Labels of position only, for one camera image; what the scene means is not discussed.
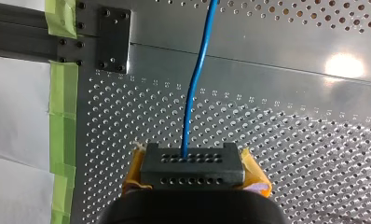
bolt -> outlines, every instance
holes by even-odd
[[[101,68],[105,68],[105,67],[107,67],[107,63],[105,63],[105,62],[101,62],[101,63],[99,63],[99,66],[100,66]]]
[[[87,7],[87,5],[83,2],[79,2],[78,7],[81,8],[81,9],[85,9]]]
[[[81,49],[81,48],[84,48],[84,46],[86,46],[86,44],[84,42],[78,41],[76,43],[76,46]]]
[[[104,9],[103,12],[102,12],[102,15],[104,15],[105,17],[109,17],[110,16],[109,9]]]
[[[84,22],[80,21],[80,22],[77,23],[77,28],[78,29],[84,29],[84,28],[86,28],[86,24],[84,24]]]
[[[118,71],[123,72],[125,70],[125,66],[120,65],[118,67]]]
[[[61,39],[61,40],[60,40],[60,44],[61,44],[61,45],[65,45],[65,44],[67,44],[67,41],[66,41],[65,39]]]
[[[130,17],[128,13],[121,13],[121,19],[127,20]]]

metal plate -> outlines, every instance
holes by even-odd
[[[195,54],[133,45],[129,75],[80,76],[72,223],[120,196],[133,141],[179,147]],[[249,147],[290,223],[371,223],[371,85],[208,57],[191,146]]]
[[[131,42],[194,53],[208,3],[103,1],[137,15]],[[371,82],[371,0],[221,0],[217,10],[209,55]]]
[[[140,168],[140,181],[154,189],[233,189],[244,182],[244,168],[236,144],[188,149],[147,145]]]

